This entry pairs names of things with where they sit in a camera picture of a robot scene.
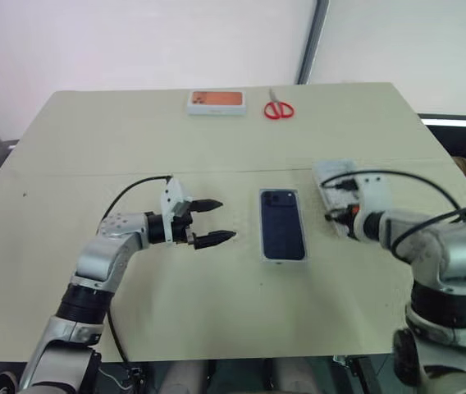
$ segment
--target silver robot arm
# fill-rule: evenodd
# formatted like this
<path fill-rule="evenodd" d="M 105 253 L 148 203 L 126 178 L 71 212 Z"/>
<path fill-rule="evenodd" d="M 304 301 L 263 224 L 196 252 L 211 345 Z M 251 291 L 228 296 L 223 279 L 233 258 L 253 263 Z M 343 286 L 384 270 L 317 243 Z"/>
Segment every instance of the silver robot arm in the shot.
<path fill-rule="evenodd" d="M 25 393 L 77 393 L 94 389 L 101 356 L 98 343 L 111 299 L 130 257 L 160 242 L 188 243 L 195 249 L 218 245 L 233 231 L 196 236 L 190 230 L 191 212 L 222 205 L 212 199 L 195 200 L 176 179 L 161 196 L 162 214 L 117 213 L 105 218 L 97 235 L 82 251 L 58 311 L 45 328 L 21 378 Z"/>
<path fill-rule="evenodd" d="M 391 209 L 379 176 L 346 177 L 332 187 L 357 194 L 359 204 L 329 212 L 327 220 L 357 241 L 379 242 L 412 269 L 408 327 L 394 335 L 395 374 L 420 392 L 465 390 L 466 222 L 426 225 L 432 218 Z"/>

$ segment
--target red scissors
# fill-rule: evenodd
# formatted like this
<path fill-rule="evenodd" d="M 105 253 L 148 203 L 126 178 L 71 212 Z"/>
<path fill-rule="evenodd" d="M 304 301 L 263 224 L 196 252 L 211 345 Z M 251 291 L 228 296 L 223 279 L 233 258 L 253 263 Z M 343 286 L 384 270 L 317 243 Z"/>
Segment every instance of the red scissors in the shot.
<path fill-rule="evenodd" d="M 268 119 L 277 120 L 277 119 L 287 119 L 294 116 L 295 110 L 288 103 L 279 101 L 276 97 L 273 89 L 269 89 L 269 98 L 270 102 L 264 107 L 264 115 Z"/>

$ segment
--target smartphone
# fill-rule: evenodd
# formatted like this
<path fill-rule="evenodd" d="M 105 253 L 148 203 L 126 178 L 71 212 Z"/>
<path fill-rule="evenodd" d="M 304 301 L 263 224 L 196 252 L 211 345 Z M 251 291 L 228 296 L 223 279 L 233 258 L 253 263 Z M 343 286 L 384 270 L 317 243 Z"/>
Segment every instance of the smartphone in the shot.
<path fill-rule="evenodd" d="M 195 90 L 190 92 L 187 112 L 191 115 L 245 115 L 245 93 Z"/>
<path fill-rule="evenodd" d="M 260 218 L 266 259 L 303 260 L 306 257 L 296 190 L 261 190 Z"/>

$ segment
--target beige table surface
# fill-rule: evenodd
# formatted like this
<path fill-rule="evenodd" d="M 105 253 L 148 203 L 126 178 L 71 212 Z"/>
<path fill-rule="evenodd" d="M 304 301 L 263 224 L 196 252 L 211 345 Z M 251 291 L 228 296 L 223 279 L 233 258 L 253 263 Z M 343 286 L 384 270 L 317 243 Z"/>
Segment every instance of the beige table surface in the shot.
<path fill-rule="evenodd" d="M 313 183 L 318 159 L 416 172 L 466 204 L 466 179 L 389 84 L 277 87 L 295 106 L 262 116 L 267 88 L 246 89 L 244 117 L 185 114 L 187 91 L 58 92 L 0 171 L 0 360 L 27 360 L 56 311 L 83 245 L 116 194 L 173 173 L 195 198 L 199 232 L 231 229 L 223 245 L 154 245 L 131 261 L 114 302 L 132 360 L 387 352 L 404 325 L 409 267 L 378 245 L 336 237 Z M 260 261 L 258 190 L 296 188 L 309 264 Z M 392 179 L 398 207 L 449 209 L 434 191 Z M 161 183 L 117 210 L 159 212 Z M 98 346 L 118 360 L 107 329 Z"/>

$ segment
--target black cable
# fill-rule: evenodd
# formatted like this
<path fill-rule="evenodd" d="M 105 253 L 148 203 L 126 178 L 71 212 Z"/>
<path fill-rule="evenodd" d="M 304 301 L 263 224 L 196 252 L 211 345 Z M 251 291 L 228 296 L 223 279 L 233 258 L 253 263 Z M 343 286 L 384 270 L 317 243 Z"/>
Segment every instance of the black cable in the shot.
<path fill-rule="evenodd" d="M 129 186 L 127 186 L 124 190 L 120 192 L 120 194 L 112 201 L 112 203 L 109 205 L 109 208 L 106 209 L 105 213 L 102 216 L 102 220 L 105 219 L 108 214 L 112 211 L 113 208 L 115 208 L 115 205 L 117 202 L 124 196 L 125 193 L 127 193 L 129 190 L 134 188 L 135 186 L 138 186 L 142 183 L 149 182 L 149 181 L 157 181 L 157 180 L 164 180 L 166 182 L 169 182 L 169 180 L 172 178 L 171 175 L 162 175 L 162 176 L 150 176 L 149 178 L 144 178 L 140 179 L 139 181 L 136 181 L 135 183 L 131 183 Z"/>
<path fill-rule="evenodd" d="M 446 220 L 448 218 L 452 218 L 452 217 L 458 216 L 458 215 L 459 215 L 460 218 L 466 218 L 466 208 L 460 208 L 460 209 L 456 209 L 454 211 L 450 211 L 448 213 L 443 213 L 442 215 L 435 216 L 434 218 L 428 219 L 428 220 L 426 220 L 424 222 L 421 222 L 421 223 L 411 227 L 407 231 L 403 232 L 400 236 L 395 238 L 395 241 L 393 241 L 393 243 L 391 244 L 391 253 L 393 254 L 393 256 L 396 259 L 399 259 L 399 260 L 404 261 L 405 263 L 409 264 L 408 260 L 400 257 L 397 254 L 397 249 L 399 248 L 400 243 L 402 241 L 404 241 L 406 238 L 408 238 L 409 236 L 411 236 L 412 234 L 416 233 L 417 231 L 421 231 L 422 229 L 424 229 L 426 227 L 429 227 L 432 224 L 442 222 L 443 220 Z"/>
<path fill-rule="evenodd" d="M 326 179 L 325 181 L 321 183 L 321 187 L 327 187 L 326 184 L 331 181 L 334 181 L 335 179 L 339 179 L 345 176 L 363 175 L 363 174 L 388 174 L 388 175 L 406 176 L 408 178 L 413 178 L 417 181 L 426 183 L 427 185 L 431 186 L 435 190 L 439 191 L 439 193 L 441 193 L 448 201 L 450 201 L 450 203 L 456 210 L 461 209 L 461 206 L 457 203 L 457 201 L 455 201 L 454 197 L 452 197 L 446 190 L 440 187 L 437 183 L 434 183 L 423 176 L 412 174 L 410 172 L 394 171 L 394 170 L 360 170 L 360 171 L 344 172 L 342 174 L 335 175 L 335 176 L 332 176 Z M 459 218 L 463 222 L 466 222 L 466 216 L 461 215 Z"/>
<path fill-rule="evenodd" d="M 169 182 L 169 180 L 172 179 L 171 175 L 163 175 L 163 176 L 150 176 L 149 178 L 144 178 L 140 179 L 139 181 L 136 181 L 135 183 L 131 183 L 129 186 L 127 186 L 124 190 L 120 192 L 120 194 L 111 202 L 109 207 L 106 209 L 105 213 L 102 216 L 102 219 L 100 222 L 102 222 L 103 219 L 105 219 L 109 213 L 112 211 L 112 209 L 115 207 L 115 205 L 118 203 L 118 201 L 124 196 L 125 193 L 127 193 L 129 190 L 134 188 L 135 186 L 138 186 L 142 183 L 148 182 L 148 181 L 158 181 L 158 180 L 163 180 L 166 182 Z M 112 334 L 112 338 L 115 342 L 116 349 L 118 350 L 118 354 L 121 357 L 123 367 L 127 370 L 127 373 L 129 374 L 131 378 L 131 382 L 133 384 L 133 390 L 135 394 L 139 394 L 140 391 L 140 383 L 137 381 L 132 376 L 132 367 L 129 361 L 129 358 L 127 357 L 126 352 L 124 351 L 123 346 L 121 345 L 120 338 L 118 336 L 117 330 L 115 329 L 115 325 L 112 319 L 112 313 L 111 313 L 111 307 L 109 307 L 109 310 L 107 311 L 107 320 L 109 322 L 109 329 Z"/>
<path fill-rule="evenodd" d="M 382 371 L 382 367 L 384 367 L 386 362 L 388 361 L 388 357 L 390 357 L 390 355 L 385 356 L 384 361 L 382 361 L 381 367 L 379 367 L 379 369 L 377 370 L 377 373 L 375 374 L 375 376 L 379 376 L 379 374 Z"/>

